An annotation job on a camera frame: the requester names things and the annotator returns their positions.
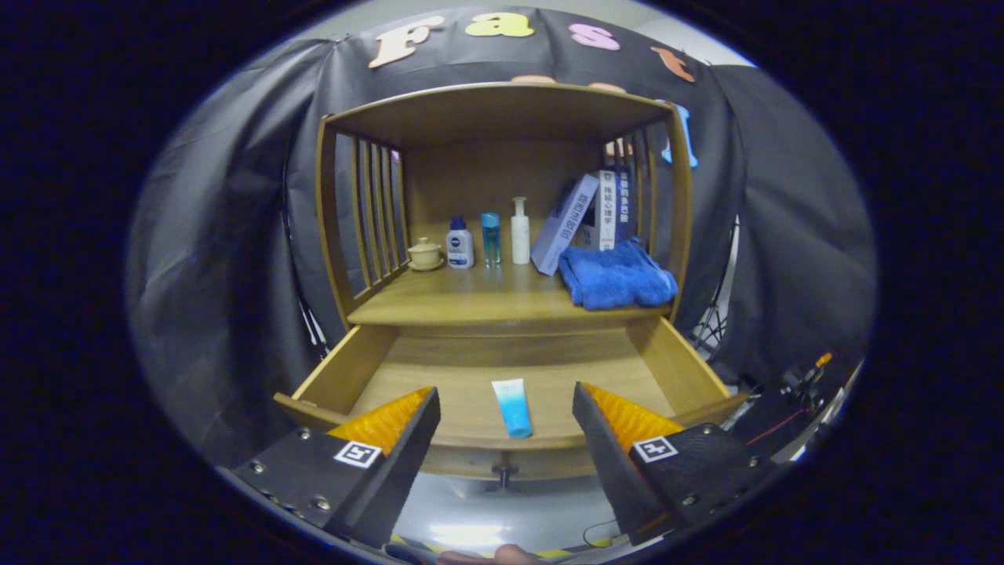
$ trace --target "wooden drawer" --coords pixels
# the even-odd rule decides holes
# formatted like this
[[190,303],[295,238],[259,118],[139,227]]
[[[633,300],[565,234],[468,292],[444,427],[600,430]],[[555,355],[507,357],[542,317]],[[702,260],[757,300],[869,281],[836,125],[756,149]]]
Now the wooden drawer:
[[[548,335],[422,332],[356,326],[293,395],[275,399],[301,425],[334,428],[424,386],[438,387],[442,417],[423,471],[514,480],[594,473],[571,413],[584,381],[681,423],[721,421],[741,400],[662,317]],[[513,440],[491,386],[524,379],[533,436]]]

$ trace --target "toothpaste tube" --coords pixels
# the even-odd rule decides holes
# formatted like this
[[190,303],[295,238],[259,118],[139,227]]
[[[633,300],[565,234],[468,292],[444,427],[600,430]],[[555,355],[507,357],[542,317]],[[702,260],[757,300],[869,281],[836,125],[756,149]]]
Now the toothpaste tube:
[[530,427],[530,410],[526,407],[526,392],[523,379],[492,381],[495,397],[499,400],[502,418],[510,438],[527,438],[533,434]]

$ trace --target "blue towel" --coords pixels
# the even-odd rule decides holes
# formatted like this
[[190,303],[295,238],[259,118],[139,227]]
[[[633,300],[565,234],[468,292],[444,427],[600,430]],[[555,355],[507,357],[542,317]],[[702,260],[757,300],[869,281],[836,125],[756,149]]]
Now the blue towel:
[[677,296],[677,281],[652,260],[638,237],[605,251],[568,247],[558,268],[572,304],[585,310],[662,306]]

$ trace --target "book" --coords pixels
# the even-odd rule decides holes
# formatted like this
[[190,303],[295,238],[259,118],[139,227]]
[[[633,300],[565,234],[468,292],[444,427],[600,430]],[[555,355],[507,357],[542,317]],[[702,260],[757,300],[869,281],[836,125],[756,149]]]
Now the book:
[[530,259],[537,270],[548,276],[554,275],[558,268],[558,255],[571,243],[598,186],[597,174],[587,173],[562,190],[530,249]]
[[631,180],[628,171],[600,169],[599,187],[592,204],[582,216],[575,246],[583,249],[612,249],[635,234],[632,221]]

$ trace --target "red wire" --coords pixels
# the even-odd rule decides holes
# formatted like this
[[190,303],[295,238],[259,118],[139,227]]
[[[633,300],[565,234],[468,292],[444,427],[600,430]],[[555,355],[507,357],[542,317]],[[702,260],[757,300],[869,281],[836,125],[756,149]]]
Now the red wire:
[[799,410],[798,410],[797,412],[795,412],[794,414],[791,414],[790,416],[788,416],[788,417],[784,418],[784,419],[783,419],[783,420],[781,421],[781,423],[779,423],[779,425],[775,426],[774,428],[772,428],[772,429],[768,430],[767,432],[765,432],[765,433],[761,434],[760,436],[757,436],[757,437],[756,437],[756,438],[754,438],[753,440],[750,440],[749,442],[747,442],[747,443],[746,443],[746,445],[747,445],[747,446],[749,446],[750,444],[752,444],[752,443],[756,442],[757,440],[760,440],[760,439],[761,439],[761,438],[763,438],[764,436],[767,436],[767,435],[770,435],[770,434],[773,434],[773,433],[777,432],[777,429],[779,429],[779,428],[781,428],[782,426],[784,426],[784,425],[786,425],[786,423],[790,422],[790,421],[791,421],[791,418],[794,418],[794,417],[795,417],[795,416],[797,416],[798,414],[801,414],[802,412],[805,412],[805,411],[807,411],[807,410],[805,410],[805,408],[800,408],[800,409],[799,409]]

